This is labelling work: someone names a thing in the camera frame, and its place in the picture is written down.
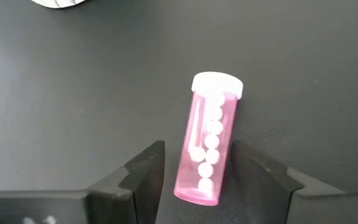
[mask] white cap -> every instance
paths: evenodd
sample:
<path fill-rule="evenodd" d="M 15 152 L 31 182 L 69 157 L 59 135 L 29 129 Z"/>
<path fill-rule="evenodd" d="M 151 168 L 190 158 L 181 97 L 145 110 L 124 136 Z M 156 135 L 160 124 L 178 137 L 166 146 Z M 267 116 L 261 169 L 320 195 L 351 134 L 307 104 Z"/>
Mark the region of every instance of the white cap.
<path fill-rule="evenodd" d="M 201 72 L 194 76 L 192 91 L 210 93 L 212 91 L 229 92 L 240 100 L 242 96 L 242 82 L 232 76 L 221 72 Z"/>

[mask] white pill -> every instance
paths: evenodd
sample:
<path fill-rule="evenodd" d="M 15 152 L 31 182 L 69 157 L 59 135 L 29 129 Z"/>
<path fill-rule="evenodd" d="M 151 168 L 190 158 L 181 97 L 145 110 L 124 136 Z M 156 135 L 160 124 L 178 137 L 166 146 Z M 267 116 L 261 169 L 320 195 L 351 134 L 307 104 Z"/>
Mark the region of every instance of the white pill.
<path fill-rule="evenodd" d="M 209 94 L 206 98 L 207 104 L 214 106 L 222 106 L 225 101 L 223 93 L 212 93 Z"/>
<path fill-rule="evenodd" d="M 211 177 L 214 174 L 214 167 L 207 162 L 203 162 L 198 166 L 198 174 L 204 178 Z"/>
<path fill-rule="evenodd" d="M 219 138 L 214 134 L 205 137 L 204 144 L 208 149 L 216 149 L 219 146 Z"/>
<path fill-rule="evenodd" d="M 202 178 L 198 182 L 198 189 L 204 192 L 211 192 L 214 190 L 214 182 L 209 178 Z"/>
<path fill-rule="evenodd" d="M 205 150 L 202 147 L 194 147 L 189 153 L 192 161 L 201 162 L 205 159 Z"/>
<path fill-rule="evenodd" d="M 206 151 L 205 160 L 209 164 L 217 164 L 219 162 L 219 158 L 221 157 L 220 153 L 216 149 L 208 149 Z"/>
<path fill-rule="evenodd" d="M 208 121 L 206 123 L 206 130 L 211 134 L 221 134 L 223 131 L 223 124 L 220 121 Z"/>
<path fill-rule="evenodd" d="M 223 111 L 222 108 L 218 106 L 209 106 L 208 110 L 208 118 L 213 121 L 219 121 L 222 118 Z"/>

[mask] gray table surface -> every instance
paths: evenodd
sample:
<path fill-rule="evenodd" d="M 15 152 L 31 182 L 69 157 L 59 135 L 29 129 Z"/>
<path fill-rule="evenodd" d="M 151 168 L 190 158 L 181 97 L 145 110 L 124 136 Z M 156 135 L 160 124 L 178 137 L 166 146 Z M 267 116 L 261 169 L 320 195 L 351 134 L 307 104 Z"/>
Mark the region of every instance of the gray table surface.
<path fill-rule="evenodd" d="M 157 139 L 157 223 L 250 223 L 172 194 L 193 76 L 244 82 L 233 139 L 358 190 L 358 0 L 0 0 L 0 190 L 78 189 Z"/>

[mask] pink pill bottle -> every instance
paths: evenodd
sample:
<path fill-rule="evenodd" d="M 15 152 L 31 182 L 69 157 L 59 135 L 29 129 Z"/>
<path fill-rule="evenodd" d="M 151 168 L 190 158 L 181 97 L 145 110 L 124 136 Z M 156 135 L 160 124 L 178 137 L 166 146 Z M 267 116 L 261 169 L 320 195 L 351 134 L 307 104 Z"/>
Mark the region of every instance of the pink pill bottle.
<path fill-rule="evenodd" d="M 193 101 L 173 191 L 178 198 L 198 205 L 219 203 L 242 87 L 238 78 L 225 73 L 203 72 L 194 77 Z"/>

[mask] translucent pink plastic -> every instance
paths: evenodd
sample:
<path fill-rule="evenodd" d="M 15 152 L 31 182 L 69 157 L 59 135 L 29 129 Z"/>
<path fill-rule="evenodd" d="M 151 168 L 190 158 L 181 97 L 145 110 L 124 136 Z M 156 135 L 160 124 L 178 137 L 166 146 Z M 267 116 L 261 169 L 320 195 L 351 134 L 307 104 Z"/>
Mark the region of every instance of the translucent pink plastic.
<path fill-rule="evenodd" d="M 193 94 L 174 194 L 199 205 L 217 205 L 237 106 L 233 93 Z"/>

